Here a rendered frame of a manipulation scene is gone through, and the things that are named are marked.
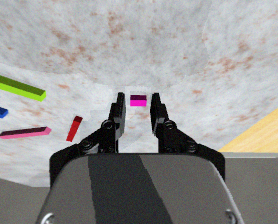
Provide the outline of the dark red rod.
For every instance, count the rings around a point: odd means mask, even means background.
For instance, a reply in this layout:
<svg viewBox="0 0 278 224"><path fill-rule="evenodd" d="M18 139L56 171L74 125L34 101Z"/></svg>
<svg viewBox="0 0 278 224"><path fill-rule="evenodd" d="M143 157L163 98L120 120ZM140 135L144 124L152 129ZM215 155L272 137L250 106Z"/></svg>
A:
<svg viewBox="0 0 278 224"><path fill-rule="evenodd" d="M66 141L70 141L72 142L77 130L78 130L78 127L82 121L82 117L79 117L79 116L75 116L74 120L73 120L73 123L72 123L72 126L70 128L70 131L69 131L69 134L67 136L67 139Z"/></svg>

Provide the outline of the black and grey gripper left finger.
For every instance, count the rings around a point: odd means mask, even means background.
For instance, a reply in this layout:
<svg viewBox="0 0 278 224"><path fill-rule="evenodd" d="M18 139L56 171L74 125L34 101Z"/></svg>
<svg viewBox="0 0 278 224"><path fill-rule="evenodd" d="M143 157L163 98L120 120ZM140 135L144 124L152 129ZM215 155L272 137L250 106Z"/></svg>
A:
<svg viewBox="0 0 278 224"><path fill-rule="evenodd" d="M71 159L92 153L119 153L118 139L124 134L125 117L125 93L118 92L117 101L111 104L109 117L102 122L101 128L80 143L57 151L50 157L50 189L60 170Z"/></svg>

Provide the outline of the pink rod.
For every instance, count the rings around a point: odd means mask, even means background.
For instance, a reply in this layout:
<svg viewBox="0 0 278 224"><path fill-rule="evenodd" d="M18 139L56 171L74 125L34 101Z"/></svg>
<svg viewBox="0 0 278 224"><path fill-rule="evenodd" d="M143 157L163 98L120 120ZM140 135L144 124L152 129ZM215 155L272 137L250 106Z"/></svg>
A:
<svg viewBox="0 0 278 224"><path fill-rule="evenodd" d="M31 136L41 136L49 135L51 129L49 127L38 127L11 131L2 131L0 133L0 138L11 139L11 138L21 138L21 137L31 137Z"/></svg>

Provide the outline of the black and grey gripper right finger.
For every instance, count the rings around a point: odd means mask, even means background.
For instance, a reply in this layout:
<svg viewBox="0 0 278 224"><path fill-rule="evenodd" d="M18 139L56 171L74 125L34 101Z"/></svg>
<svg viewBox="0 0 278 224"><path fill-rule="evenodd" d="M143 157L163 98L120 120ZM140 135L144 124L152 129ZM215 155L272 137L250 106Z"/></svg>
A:
<svg viewBox="0 0 278 224"><path fill-rule="evenodd" d="M174 121L169 120L167 109L161 103L159 93L152 94L150 117L152 133L158 138L158 153L189 153L209 160L218 170L225 183L224 156L177 129Z"/></svg>

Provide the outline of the small blue cube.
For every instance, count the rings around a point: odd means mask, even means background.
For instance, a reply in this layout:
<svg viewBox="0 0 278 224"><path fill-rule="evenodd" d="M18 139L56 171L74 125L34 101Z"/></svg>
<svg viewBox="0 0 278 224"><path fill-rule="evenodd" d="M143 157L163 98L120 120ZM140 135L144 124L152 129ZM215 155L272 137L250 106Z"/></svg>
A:
<svg viewBox="0 0 278 224"><path fill-rule="evenodd" d="M5 117L8 114L8 110L0 107L0 118Z"/></svg>

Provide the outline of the magenta rod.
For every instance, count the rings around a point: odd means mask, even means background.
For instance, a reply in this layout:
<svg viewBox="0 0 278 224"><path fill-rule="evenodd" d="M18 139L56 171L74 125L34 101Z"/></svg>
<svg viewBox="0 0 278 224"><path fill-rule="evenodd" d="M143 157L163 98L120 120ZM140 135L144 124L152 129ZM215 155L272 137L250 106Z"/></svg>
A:
<svg viewBox="0 0 278 224"><path fill-rule="evenodd" d="M130 95L130 106L146 106L146 95Z"/></svg>

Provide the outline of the lime green rod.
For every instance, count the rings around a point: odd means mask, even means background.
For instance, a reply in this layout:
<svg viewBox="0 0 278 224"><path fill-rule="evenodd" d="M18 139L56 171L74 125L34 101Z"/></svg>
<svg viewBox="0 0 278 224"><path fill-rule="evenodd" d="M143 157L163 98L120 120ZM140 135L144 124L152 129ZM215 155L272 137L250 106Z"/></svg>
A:
<svg viewBox="0 0 278 224"><path fill-rule="evenodd" d="M0 75L0 89L42 102L46 91Z"/></svg>

